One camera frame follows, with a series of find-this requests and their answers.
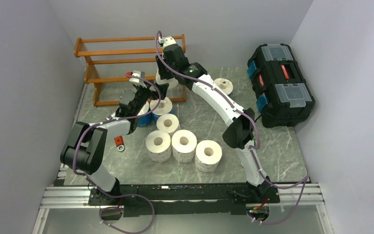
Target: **orange wooden rack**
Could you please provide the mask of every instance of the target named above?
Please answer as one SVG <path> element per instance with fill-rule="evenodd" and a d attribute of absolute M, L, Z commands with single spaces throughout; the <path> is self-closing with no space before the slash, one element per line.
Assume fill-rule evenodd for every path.
<path fill-rule="evenodd" d="M 186 40 L 184 34 L 179 36 L 172 36 L 174 39 L 182 40 L 183 52 L 186 52 Z M 100 78 L 99 72 L 97 71 L 95 65 L 97 64 L 122 64 L 122 63 L 142 63 L 142 62 L 156 62 L 155 57 L 153 58 L 127 58 L 127 59 L 107 59 L 107 60 L 93 60 L 91 56 L 119 56 L 119 55 L 135 55 L 135 54 L 155 54 L 155 48 L 145 48 L 145 49 L 124 49 L 124 50 L 96 50 L 89 51 L 87 49 L 86 43 L 94 42 L 120 42 L 120 41 L 142 41 L 142 40 L 154 40 L 155 37 L 140 37 L 140 38 L 110 38 L 110 39 L 76 39 L 76 44 L 74 47 L 75 57 L 84 57 L 87 63 L 87 69 L 85 72 L 85 83 L 94 84 L 94 106 L 107 106 L 107 105 L 118 105 L 119 101 L 99 101 L 99 94 L 101 92 L 101 86 L 103 83 L 107 82 L 123 82 L 128 81 L 127 77 L 113 77 L 113 78 Z M 146 76 L 147 80 L 155 80 L 155 76 Z M 173 102 L 184 102 L 186 101 L 186 88 L 183 86 L 183 94 L 181 97 L 170 98 Z"/>

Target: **cable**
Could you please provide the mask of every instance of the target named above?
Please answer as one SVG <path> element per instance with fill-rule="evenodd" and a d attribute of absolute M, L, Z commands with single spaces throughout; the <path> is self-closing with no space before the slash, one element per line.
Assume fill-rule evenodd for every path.
<path fill-rule="evenodd" d="M 79 138 L 78 140 L 78 143 L 76 145 L 76 148 L 75 148 L 75 153 L 74 153 L 74 158 L 73 158 L 73 172 L 77 175 L 81 175 L 81 176 L 85 176 L 84 173 L 79 173 L 76 171 L 76 158 L 78 157 L 78 152 L 79 152 L 79 148 L 82 144 L 82 141 L 84 140 L 85 138 L 85 135 L 92 129 L 92 128 L 95 128 L 97 126 L 101 126 L 103 124 L 107 124 L 107 123 L 111 123 L 111 122 L 114 122 L 114 121 L 119 121 L 119 120 L 125 120 L 125 119 L 132 119 L 132 118 L 139 118 L 139 117 L 143 117 L 143 116 L 146 116 L 146 115 L 149 115 L 150 113 L 152 113 L 159 105 L 160 105 L 160 102 L 161 102 L 161 92 L 160 90 L 158 89 L 157 86 L 155 86 L 153 83 L 151 83 L 150 81 L 146 80 L 146 79 L 143 79 L 141 77 L 135 77 L 135 76 L 131 76 L 131 75 L 128 75 L 126 74 L 127 77 L 130 77 L 130 78 L 136 78 L 136 79 L 139 79 L 139 80 L 142 80 L 143 82 L 151 85 L 158 93 L 158 102 L 157 102 L 157 105 L 155 105 L 150 111 L 146 112 L 145 114 L 142 114 L 142 115 L 139 115 L 139 116 L 131 116 L 131 117 L 122 117 L 122 118 L 119 118 L 119 119 L 116 119 L 116 118 L 113 118 L 113 119 L 110 119 L 110 120 L 107 120 L 105 122 L 100 122 L 100 123 L 95 123 L 93 125 L 91 125 L 90 127 L 88 127 L 81 135 L 81 137 Z M 91 181 L 89 178 L 86 177 L 86 179 L 88 180 L 88 182 L 92 185 L 94 185 L 96 188 L 98 188 L 98 190 L 100 192 L 102 192 L 105 196 L 107 197 L 110 197 L 110 198 L 123 198 L 123 197 L 127 197 L 127 196 L 137 196 L 137 197 L 140 197 L 144 200 L 146 200 L 149 205 L 151 206 L 151 209 L 152 209 L 152 217 L 151 217 L 151 221 L 150 223 L 148 224 L 148 226 L 146 228 L 144 228 L 143 230 L 139 231 L 139 232 L 127 232 L 125 230 L 122 230 L 122 229 L 119 229 L 118 227 L 114 226 L 114 225 L 111 225 L 109 223 L 107 223 L 105 220 L 102 219 L 102 213 L 107 210 L 107 209 L 117 209 L 119 210 L 119 208 L 117 207 L 107 207 L 107 208 L 104 208 L 100 211 L 99 213 L 99 218 L 101 220 L 101 223 L 119 231 L 119 232 L 122 232 L 122 233 L 126 233 L 126 234 L 140 234 L 140 233 L 143 233 L 145 232 L 146 230 L 148 230 L 151 226 L 152 226 L 152 223 L 154 222 L 154 219 L 155 219 L 155 209 L 154 209 L 154 206 L 152 204 L 152 202 L 150 200 L 148 200 L 148 198 L 146 198 L 145 196 L 142 196 L 142 195 L 139 195 L 139 194 L 126 194 L 126 195 L 120 195 L 120 196 L 112 196 L 112 195 L 109 195 L 106 191 L 104 191 L 103 189 L 97 187 L 97 185 Z"/>
<path fill-rule="evenodd" d="M 257 120 L 262 117 L 262 115 L 260 114 L 254 121 L 257 122 Z"/>
<path fill-rule="evenodd" d="M 161 61 L 161 63 L 162 63 L 162 64 L 163 64 L 167 69 L 169 69 L 172 73 L 174 73 L 174 74 L 176 74 L 176 75 L 178 75 L 178 76 L 180 76 L 180 77 L 183 77 L 183 78 L 186 78 L 186 79 L 190 79 L 190 80 L 193 80 L 193 81 L 196 81 L 196 82 L 200 82 L 200 83 L 203 83 L 203 84 L 207 85 L 207 86 L 210 87 L 210 88 L 213 88 L 213 85 L 211 85 L 210 83 L 207 83 L 207 82 L 205 82 L 205 81 L 203 81 L 203 80 L 200 80 L 200 79 L 197 79 L 197 78 L 194 78 L 194 77 L 190 77 L 190 76 L 187 76 L 187 75 L 181 74 L 181 73 L 177 72 L 176 70 L 172 69 L 172 68 L 171 68 L 171 67 L 170 67 L 170 66 L 169 66 L 169 65 L 164 61 L 164 59 L 161 57 L 160 53 L 158 52 L 158 43 L 157 43 L 157 42 L 158 42 L 158 37 L 159 37 L 159 36 L 160 36 L 161 38 L 163 37 L 161 31 L 158 31 L 158 32 L 157 32 L 157 35 L 155 36 L 155 40 L 154 40 L 154 41 L 155 41 L 155 52 L 156 52 L 156 54 L 157 54 L 159 60 Z M 220 95 L 221 95 L 221 96 L 226 100 L 226 102 L 230 105 L 230 107 L 234 108 L 233 103 L 231 103 L 231 101 L 230 101 L 230 100 L 228 99 L 228 97 L 223 93 L 223 91 L 221 91 L 221 90 L 219 90 L 219 89 L 214 89 L 214 91 L 216 91 L 218 94 L 220 94 Z M 257 129 L 257 126 L 256 126 L 254 120 L 253 120 L 250 116 L 246 115 L 245 113 L 243 113 L 243 112 L 241 112 L 241 111 L 239 111 L 239 110 L 236 110 L 236 112 L 250 120 L 250 123 L 253 125 L 253 129 L 254 129 L 254 131 L 255 131 L 255 133 L 256 133 L 256 142 L 257 142 L 257 146 L 256 146 L 256 147 L 257 147 L 257 149 L 259 149 L 259 148 L 260 148 L 260 136 L 259 136 L 259 130 Z"/>
<path fill-rule="evenodd" d="M 267 202 L 267 197 L 264 199 L 264 201 L 263 201 L 263 203 L 260 205 L 260 206 L 255 206 L 253 209 L 254 210 L 258 210 L 258 209 L 260 209 L 260 208 L 262 208 L 265 204 L 266 204 L 266 202 Z"/>
<path fill-rule="evenodd" d="M 298 208 L 298 205 L 299 205 L 299 202 L 300 202 L 300 199 L 302 198 L 302 194 L 303 194 L 303 190 L 304 190 L 304 186 L 306 185 L 306 181 L 307 180 L 304 180 L 303 181 L 303 186 L 302 186 L 302 190 L 300 192 L 300 195 L 299 195 L 299 198 L 298 200 L 296 201 L 296 205 L 292 208 L 292 210 L 290 211 L 290 213 L 282 220 L 280 221 L 276 221 L 276 222 L 270 222 L 270 223 L 265 223 L 265 222 L 260 222 L 258 220 L 256 220 L 259 224 L 263 224 L 263 225 L 276 225 L 276 224 L 281 224 L 281 223 L 284 223 L 285 221 L 287 221 L 292 215 L 293 213 L 296 211 L 296 209 Z"/>
<path fill-rule="evenodd" d="M 243 195 L 243 194 L 240 194 L 240 193 L 238 193 L 238 192 L 235 192 L 235 191 L 233 191 L 233 190 L 227 190 L 227 193 L 232 193 L 232 194 L 235 194 L 235 195 L 237 195 L 237 196 L 242 196 L 242 197 L 251 197 L 251 196 L 249 196 L 249 195 Z"/>
<path fill-rule="evenodd" d="M 190 80 L 193 80 L 193 81 L 196 81 L 196 82 L 200 82 L 200 83 L 203 83 L 203 84 L 205 84 L 205 85 L 207 85 L 208 87 L 210 87 L 210 88 L 212 88 L 213 86 L 211 85 L 211 84 L 209 84 L 209 83 L 207 83 L 207 82 L 205 82 L 205 81 L 202 81 L 202 80 L 200 80 L 200 79 L 197 79 L 197 78 L 194 78 L 194 77 L 190 77 L 190 76 L 187 76 L 187 75 L 184 75 L 184 74 L 181 74 L 181 73 L 179 73 L 179 72 L 177 72 L 177 71 L 175 71 L 174 69 L 172 69 L 165 61 L 164 61 L 164 59 L 161 57 L 161 55 L 160 55 L 160 53 L 159 53 L 159 51 L 158 51 L 158 44 L 157 44 L 157 42 L 158 42 L 158 37 L 163 37 L 163 35 L 162 35 L 162 33 L 161 33 L 161 31 L 158 31 L 157 32 L 157 35 L 156 35 L 156 37 L 155 37 L 155 52 L 156 52 L 156 54 L 157 54 L 157 56 L 158 56 L 158 58 L 159 58 L 159 60 L 161 61 L 161 63 L 168 69 L 168 70 L 170 70 L 171 72 L 173 72 L 174 74 L 176 74 L 176 75 L 178 75 L 178 76 L 181 76 L 181 77 L 183 77 L 183 78 L 187 78 L 187 79 L 190 79 Z M 219 93 L 226 101 L 227 101 L 227 103 L 230 105 L 230 107 L 232 107 L 232 108 L 234 108 L 234 105 L 230 102 L 230 100 L 224 95 L 224 93 L 222 92 L 222 91 L 220 91 L 220 90 L 218 90 L 218 89 L 214 89 L 217 93 Z M 249 150 L 250 149 L 255 149 L 255 150 L 258 150 L 259 148 L 260 148 L 260 136 L 259 136 L 259 131 L 258 131 L 258 129 L 257 129 L 257 126 L 256 126 L 256 122 L 255 122 L 255 120 L 253 120 L 249 115 L 247 115 L 247 114 L 245 114 L 245 113 L 243 113 L 243 112 L 241 112 L 240 110 L 236 110 L 236 112 L 237 113 L 239 113 L 239 114 L 241 114 L 242 116 L 244 116 L 245 118 L 247 118 L 249 121 L 250 121 L 250 123 L 253 125 L 253 129 L 254 129 L 254 131 L 255 131 L 255 133 L 256 133 L 256 146 L 253 146 L 253 145 L 250 145 L 249 146 Z M 259 163 L 257 162 L 257 158 L 256 158 L 256 156 L 254 155 L 254 153 L 253 153 L 253 151 L 251 151 L 250 150 L 250 152 L 251 152 L 251 154 L 252 154 L 252 156 L 253 156 L 253 159 L 254 159 L 254 161 L 255 161 L 255 163 L 256 163 L 256 166 L 257 166 L 257 168 L 258 168 L 258 170 L 259 170 L 259 173 L 260 173 L 260 175 L 262 176 L 262 178 L 268 183 L 268 184 L 270 184 L 271 186 L 273 186 L 273 187 L 275 187 L 275 188 L 278 188 L 278 189 L 290 189 L 290 188 L 294 188 L 294 187 L 296 187 L 296 186 L 298 186 L 299 184 L 301 184 L 301 183 L 303 183 L 303 187 L 302 187 L 302 190 L 301 190 L 301 192 L 300 192 L 300 195 L 299 195 L 299 199 L 298 199 L 298 201 L 297 201 L 297 203 L 296 203 L 296 205 L 294 206 L 294 208 L 293 208 L 293 210 L 291 211 L 291 213 L 290 213 L 290 215 L 288 215 L 285 219 L 283 219 L 282 221 L 280 221 L 280 222 L 275 222 L 275 223 L 272 223 L 272 224 L 279 224 L 279 223 L 282 223 L 282 222 L 284 222 L 284 221 L 286 221 L 292 214 L 293 214 L 293 212 L 296 210 L 296 208 L 297 208 L 297 206 L 298 206 L 298 204 L 299 204 L 299 201 L 300 201 L 300 198 L 301 198 L 301 196 L 302 196 L 302 193 L 303 193 L 303 189 L 304 189 L 304 186 L 305 186 L 305 184 L 306 184 L 306 181 L 307 181 L 307 179 L 308 179 L 308 177 L 309 177 L 309 175 L 306 175 L 305 176 L 305 178 L 303 178 L 301 181 L 299 181 L 298 183 L 296 183 L 296 184 L 294 184 L 294 185 L 291 185 L 291 186 L 288 186 L 288 187 L 279 187 L 279 186 L 276 186 L 275 184 L 273 184 L 272 182 L 270 182 L 264 175 L 263 175 L 263 173 L 261 172 L 261 166 L 259 165 Z"/>
<path fill-rule="evenodd" d="M 249 149 L 255 149 L 254 146 L 250 145 L 249 146 Z M 250 150 L 250 153 L 251 155 L 253 156 L 253 160 L 255 161 L 256 163 L 256 167 L 257 169 L 259 170 L 259 174 L 262 176 L 262 178 L 264 179 L 264 181 L 266 181 L 268 184 L 270 184 L 271 186 L 273 186 L 274 188 L 277 188 L 277 189 L 291 189 L 291 188 L 294 188 L 298 185 L 300 185 L 301 183 L 303 183 L 304 181 L 307 181 L 307 179 L 309 178 L 309 175 L 306 175 L 301 181 L 293 184 L 293 185 L 290 185 L 290 186 L 287 186 L 287 187 L 281 187 L 281 186 L 277 186 L 275 185 L 274 183 L 270 182 L 270 180 L 268 180 L 264 175 L 263 173 L 261 172 L 261 166 L 259 165 L 259 163 L 257 162 L 257 158 L 256 156 L 254 155 L 254 152 L 252 150 Z"/>
<path fill-rule="evenodd" d="M 72 162 L 72 170 L 73 172 L 76 174 L 76 175 L 85 175 L 84 173 L 79 173 L 76 171 L 76 158 L 78 157 L 78 152 L 79 152 L 79 147 L 81 146 L 82 144 L 82 141 L 84 140 L 85 136 L 87 135 L 87 133 L 92 129 L 92 128 L 95 128 L 95 127 L 98 127 L 98 126 L 101 126 L 103 124 L 107 124 L 107 123 L 112 123 L 112 122 L 115 122 L 115 121 L 119 121 L 119 120 L 125 120 L 125 119 L 132 119 L 132 118 L 139 118 L 139 117 L 143 117 L 143 116 L 146 116 L 146 115 L 149 115 L 150 113 L 152 113 L 157 107 L 158 105 L 160 105 L 160 102 L 161 102 L 161 92 L 160 90 L 158 89 L 157 86 L 155 86 L 153 83 L 151 83 L 150 81 L 146 80 L 146 79 L 143 79 L 141 77 L 135 77 L 135 76 L 131 76 L 131 75 L 128 75 L 126 74 L 127 77 L 130 77 L 130 78 L 136 78 L 136 79 L 139 79 L 139 80 L 142 80 L 143 82 L 151 85 L 158 93 L 158 102 L 157 102 L 157 105 L 154 106 L 154 108 L 152 108 L 150 111 L 146 112 L 145 114 L 142 114 L 142 115 L 139 115 L 139 116 L 131 116 L 131 117 L 122 117 L 122 118 L 119 118 L 119 119 L 116 119 L 116 118 L 112 118 L 110 120 L 106 120 L 105 122 L 101 122 L 101 123 L 96 123 L 96 124 L 93 124 L 91 125 L 90 127 L 88 127 L 81 135 L 81 137 L 79 138 L 78 140 L 78 143 L 76 144 L 76 148 L 75 148 L 75 152 L 74 152 L 74 158 L 73 158 L 73 162 Z"/>
<path fill-rule="evenodd" d="M 118 203 L 117 207 L 120 208 L 123 198 L 120 198 L 120 202 Z"/>

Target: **floor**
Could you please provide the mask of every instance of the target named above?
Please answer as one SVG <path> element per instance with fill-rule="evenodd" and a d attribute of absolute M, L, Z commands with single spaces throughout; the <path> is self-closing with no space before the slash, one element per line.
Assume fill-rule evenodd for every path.
<path fill-rule="evenodd" d="M 250 80 L 245 68 L 218 67 L 209 68 L 213 79 L 226 78 L 234 85 L 231 98 L 244 108 L 252 108 L 257 112 L 256 97 L 251 89 Z M 100 100 L 117 100 L 119 93 L 131 88 L 128 82 L 104 84 Z M 94 86 L 88 85 L 78 114 L 78 120 L 98 122 L 116 110 L 116 106 L 94 107 L 92 103 Z M 169 92 L 175 97 L 181 94 L 176 87 Z M 126 150 L 118 152 L 113 140 L 107 140 L 103 164 L 122 184 L 167 184 L 167 183 L 219 183 L 244 182 L 246 176 L 236 152 L 229 148 L 222 139 L 226 129 L 221 117 L 201 97 L 187 91 L 187 102 L 174 103 L 173 112 L 179 118 L 182 129 L 192 131 L 197 141 L 213 140 L 223 150 L 222 159 L 217 169 L 211 173 L 197 170 L 194 160 L 179 163 L 173 157 L 158 163 L 152 161 L 145 146 L 145 139 L 151 131 L 150 125 L 137 128 L 134 133 L 123 136 Z M 257 127 L 261 136 L 261 148 L 257 150 L 263 169 L 273 182 L 295 182 L 306 175 L 306 167 L 300 152 L 299 144 L 293 128 L 264 128 L 260 121 Z M 75 176 L 68 171 L 65 185 L 86 185 L 82 176 Z"/>

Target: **metal frame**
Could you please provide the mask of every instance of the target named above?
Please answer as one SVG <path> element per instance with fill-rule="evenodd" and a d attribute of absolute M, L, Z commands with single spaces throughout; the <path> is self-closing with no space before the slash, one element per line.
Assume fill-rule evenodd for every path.
<path fill-rule="evenodd" d="M 68 166 L 61 164 L 58 172 L 57 179 L 63 180 L 66 176 Z M 291 184 L 278 184 L 278 186 L 289 186 Z M 269 203 L 269 206 L 281 206 L 282 212 L 284 212 L 284 206 L 294 206 L 302 185 L 298 185 L 295 188 L 281 190 L 279 189 L 280 203 Z M 35 222 L 34 230 L 32 234 L 42 234 L 50 209 L 100 209 L 106 206 L 89 206 L 88 200 L 90 198 L 90 190 L 87 186 L 61 186 L 61 187 L 47 187 L 42 197 L 41 205 L 37 220 Z M 260 204 L 247 204 L 247 207 L 254 207 Z M 322 191 L 317 183 L 306 184 L 303 190 L 303 195 L 299 205 L 305 206 L 316 206 L 320 222 L 322 224 L 323 232 L 325 234 L 334 234 L 332 224 L 327 213 L 325 202 L 323 199 Z"/>

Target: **red toolbox label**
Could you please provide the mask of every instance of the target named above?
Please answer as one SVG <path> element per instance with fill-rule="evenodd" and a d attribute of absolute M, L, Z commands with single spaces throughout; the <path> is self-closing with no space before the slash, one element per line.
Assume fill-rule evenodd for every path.
<path fill-rule="evenodd" d="M 281 65 L 281 69 L 283 70 L 284 77 L 286 77 L 286 79 L 289 79 L 289 74 L 287 73 L 286 68 L 284 67 L 284 65 Z"/>
<path fill-rule="evenodd" d="M 259 82 L 260 82 L 260 86 L 262 86 L 262 88 L 263 88 L 264 87 L 264 82 L 263 82 L 261 74 L 259 74 Z"/>

